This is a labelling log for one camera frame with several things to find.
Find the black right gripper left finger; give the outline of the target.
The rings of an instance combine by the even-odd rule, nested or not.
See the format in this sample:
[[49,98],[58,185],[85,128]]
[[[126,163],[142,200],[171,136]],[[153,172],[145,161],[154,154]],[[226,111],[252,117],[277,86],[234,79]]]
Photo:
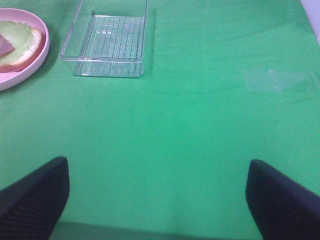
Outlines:
[[56,157],[0,191],[0,238],[48,240],[70,195],[69,164]]

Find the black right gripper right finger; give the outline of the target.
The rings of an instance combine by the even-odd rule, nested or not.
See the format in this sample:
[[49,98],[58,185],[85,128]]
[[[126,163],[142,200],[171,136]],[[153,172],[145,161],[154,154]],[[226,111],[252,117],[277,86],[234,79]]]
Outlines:
[[266,162],[250,161],[245,198],[263,239],[320,238],[320,197]]

